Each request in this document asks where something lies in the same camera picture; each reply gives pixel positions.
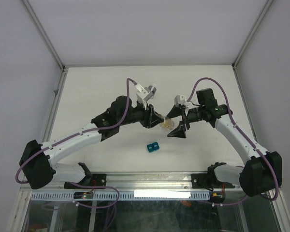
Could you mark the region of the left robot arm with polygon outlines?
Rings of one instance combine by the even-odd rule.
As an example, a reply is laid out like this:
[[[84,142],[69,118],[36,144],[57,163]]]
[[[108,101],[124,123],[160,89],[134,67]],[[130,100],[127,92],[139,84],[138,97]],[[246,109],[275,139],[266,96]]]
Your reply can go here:
[[[154,106],[143,106],[126,96],[119,96],[105,112],[93,118],[79,130],[53,141],[26,144],[20,159],[20,170],[25,183],[32,189],[41,189],[51,182],[73,182],[82,188],[91,184],[92,173],[84,163],[68,165],[62,159],[89,145],[97,144],[119,133],[121,126],[140,123],[150,129],[162,123],[164,118]]]

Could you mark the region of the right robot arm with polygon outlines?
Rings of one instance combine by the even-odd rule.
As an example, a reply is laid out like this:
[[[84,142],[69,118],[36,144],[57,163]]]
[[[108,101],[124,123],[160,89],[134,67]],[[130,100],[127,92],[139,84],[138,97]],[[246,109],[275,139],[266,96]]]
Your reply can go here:
[[[191,123],[205,121],[220,132],[233,146],[243,162],[243,167],[216,162],[207,168],[197,184],[209,191],[224,183],[240,186],[249,197],[278,190],[282,184],[282,157],[276,151],[269,152],[245,134],[232,116],[228,104],[219,105],[212,89],[196,92],[199,105],[194,105],[183,95],[177,95],[168,118],[180,116],[179,125],[167,136],[186,138]]]

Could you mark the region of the clear pill bottle yellow capsules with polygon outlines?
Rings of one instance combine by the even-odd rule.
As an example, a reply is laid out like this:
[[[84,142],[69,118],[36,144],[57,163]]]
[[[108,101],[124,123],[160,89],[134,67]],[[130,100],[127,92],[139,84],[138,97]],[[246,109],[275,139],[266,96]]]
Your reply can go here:
[[[161,122],[159,125],[161,128],[168,131],[172,131],[175,127],[174,121],[166,116],[163,116],[163,122]]]

